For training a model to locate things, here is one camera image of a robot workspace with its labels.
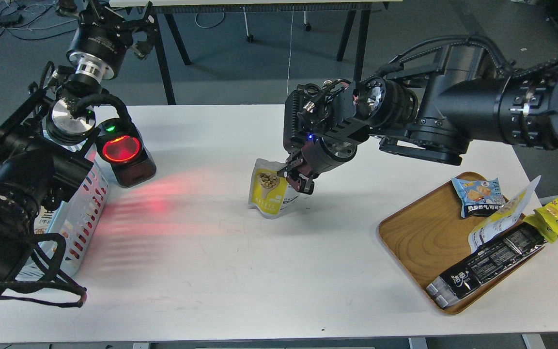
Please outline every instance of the wood grain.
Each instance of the wood grain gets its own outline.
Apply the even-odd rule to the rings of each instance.
[[[468,181],[485,180],[475,172],[464,172],[457,178]],[[469,233],[485,219],[485,217],[462,219],[460,208],[458,195],[449,181],[378,225],[382,241],[429,300],[432,299],[425,291],[425,287],[442,272],[471,254],[468,243]],[[434,301],[432,304],[447,314],[457,314],[503,280],[509,272],[480,287],[456,305],[440,309]]]

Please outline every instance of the basket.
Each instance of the basket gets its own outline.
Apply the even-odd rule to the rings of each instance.
[[[81,146],[79,144],[65,146],[65,148],[75,152]],[[94,156],[95,149],[88,153],[90,159]],[[79,270],[109,193],[109,184],[95,163],[68,203],[62,203],[55,211],[48,211],[41,207],[38,217],[34,220],[35,234],[59,233],[66,239],[66,252],[61,269],[69,276],[73,276]],[[56,243],[44,241],[39,246],[51,258]],[[38,280],[42,275],[42,271],[29,259],[16,279],[32,281]]]

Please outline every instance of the white cable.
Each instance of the white cable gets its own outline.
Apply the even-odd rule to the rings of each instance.
[[[294,6],[292,6],[292,24],[290,24],[290,55],[288,57],[288,86],[285,88],[287,95],[290,95],[290,64],[292,63],[292,28],[294,28]]]

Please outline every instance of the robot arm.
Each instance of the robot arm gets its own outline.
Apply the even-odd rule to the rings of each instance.
[[[444,44],[404,57],[433,42]],[[404,68],[430,53],[431,64]],[[311,194],[313,179],[353,159],[369,137],[383,152],[450,165],[473,139],[558,149],[558,58],[526,70],[512,65],[488,38],[439,37],[363,81],[299,86],[286,101],[290,155],[281,171]],[[414,89],[423,89],[419,106]]]
[[[55,68],[49,62],[40,85],[31,84],[30,97],[0,126],[0,300],[11,299],[2,295],[6,289],[32,293],[53,288],[76,294],[79,300],[16,299],[59,307],[83,305],[86,290],[60,270],[66,241],[60,234],[34,234],[33,221],[40,206],[56,210],[79,189],[93,166],[92,159],[87,159],[91,146],[97,146],[124,187],[155,174],[155,164],[126,105],[100,86],[103,79],[118,75],[127,49],[138,58],[152,50],[157,29],[150,10],[148,3],[140,20],[126,21],[97,0],[89,0],[80,13],[74,2],[60,0],[58,13],[79,21],[67,53],[75,68]],[[148,39],[133,44],[132,33],[137,31],[146,32]],[[97,125],[93,106],[104,104],[114,106],[118,118]],[[62,147],[82,142],[76,152]],[[56,243],[53,256],[48,257],[39,247],[42,241]],[[16,281],[29,258],[44,275],[37,281]]]

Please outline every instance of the white table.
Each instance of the white table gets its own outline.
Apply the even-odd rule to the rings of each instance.
[[[129,109],[159,170],[111,193],[75,276],[86,305],[0,301],[0,343],[558,332],[558,243],[447,316],[377,235],[385,217],[464,171],[499,177],[514,195],[528,180],[510,146],[473,142],[456,167],[370,140],[267,220],[248,208],[248,187],[256,158],[286,158],[283,106]]]

